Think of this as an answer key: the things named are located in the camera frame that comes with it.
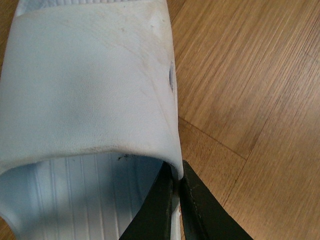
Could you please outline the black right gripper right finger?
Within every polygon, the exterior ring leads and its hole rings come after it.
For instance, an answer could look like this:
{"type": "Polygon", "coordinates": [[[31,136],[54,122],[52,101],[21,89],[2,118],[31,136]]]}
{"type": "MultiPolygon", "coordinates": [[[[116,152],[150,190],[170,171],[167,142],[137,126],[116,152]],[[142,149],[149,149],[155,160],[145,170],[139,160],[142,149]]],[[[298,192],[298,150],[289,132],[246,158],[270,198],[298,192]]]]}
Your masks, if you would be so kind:
{"type": "Polygon", "coordinates": [[[179,185],[184,236],[187,240],[251,240],[225,211],[187,161],[179,185]]]}

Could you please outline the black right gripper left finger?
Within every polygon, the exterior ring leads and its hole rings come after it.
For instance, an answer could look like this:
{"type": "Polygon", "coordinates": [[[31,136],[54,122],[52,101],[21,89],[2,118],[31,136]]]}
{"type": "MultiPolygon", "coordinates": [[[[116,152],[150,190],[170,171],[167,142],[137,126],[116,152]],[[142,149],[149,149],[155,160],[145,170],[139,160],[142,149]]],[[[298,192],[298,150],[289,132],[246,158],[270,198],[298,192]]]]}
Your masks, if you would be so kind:
{"type": "Polygon", "coordinates": [[[140,210],[121,240],[169,240],[173,211],[174,181],[169,164],[163,163],[140,210]]]}

